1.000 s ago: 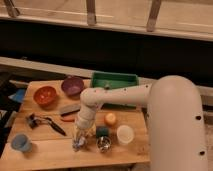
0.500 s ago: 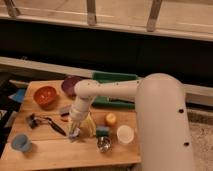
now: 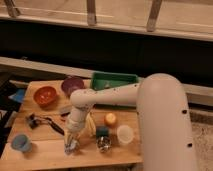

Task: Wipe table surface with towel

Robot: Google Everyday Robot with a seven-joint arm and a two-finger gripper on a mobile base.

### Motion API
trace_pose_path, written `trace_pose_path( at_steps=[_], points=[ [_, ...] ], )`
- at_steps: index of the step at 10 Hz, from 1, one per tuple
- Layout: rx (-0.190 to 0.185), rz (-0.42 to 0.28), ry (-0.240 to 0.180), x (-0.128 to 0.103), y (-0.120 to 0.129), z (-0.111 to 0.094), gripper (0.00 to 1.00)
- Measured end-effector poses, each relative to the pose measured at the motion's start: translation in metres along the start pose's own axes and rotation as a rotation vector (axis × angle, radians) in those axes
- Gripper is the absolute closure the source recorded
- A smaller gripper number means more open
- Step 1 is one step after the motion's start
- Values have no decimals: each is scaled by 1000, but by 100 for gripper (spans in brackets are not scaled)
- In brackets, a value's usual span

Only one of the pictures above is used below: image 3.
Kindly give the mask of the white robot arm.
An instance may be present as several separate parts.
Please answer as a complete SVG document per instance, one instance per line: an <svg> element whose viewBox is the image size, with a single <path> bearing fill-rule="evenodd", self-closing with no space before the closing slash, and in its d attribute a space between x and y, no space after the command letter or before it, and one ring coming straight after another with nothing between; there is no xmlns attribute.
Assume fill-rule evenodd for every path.
<svg viewBox="0 0 213 171"><path fill-rule="evenodd" d="M134 106L140 117L144 171L198 171L188 100L177 78L155 73L135 84L79 89L70 101L69 132L85 127L86 116L96 104Z"/></svg>

